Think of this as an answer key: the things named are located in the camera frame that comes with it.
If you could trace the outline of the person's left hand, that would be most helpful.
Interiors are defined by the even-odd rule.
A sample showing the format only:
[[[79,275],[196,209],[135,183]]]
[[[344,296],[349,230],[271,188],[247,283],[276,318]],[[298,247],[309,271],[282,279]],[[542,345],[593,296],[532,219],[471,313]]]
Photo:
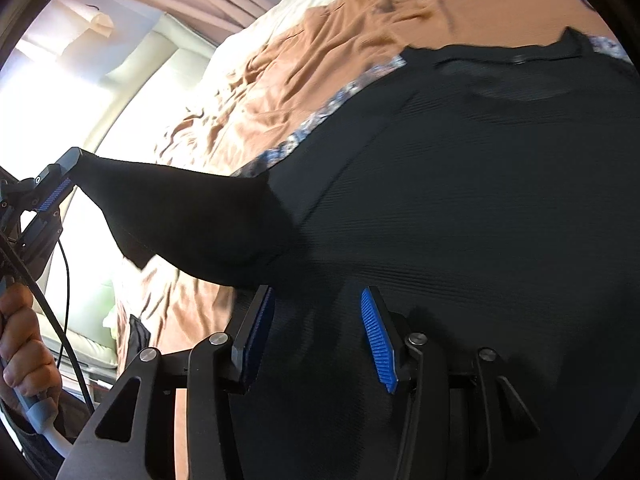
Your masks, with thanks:
[[[45,394],[58,403],[62,378],[54,357],[42,341],[34,297],[20,284],[1,296],[1,400],[21,416],[20,396]]]

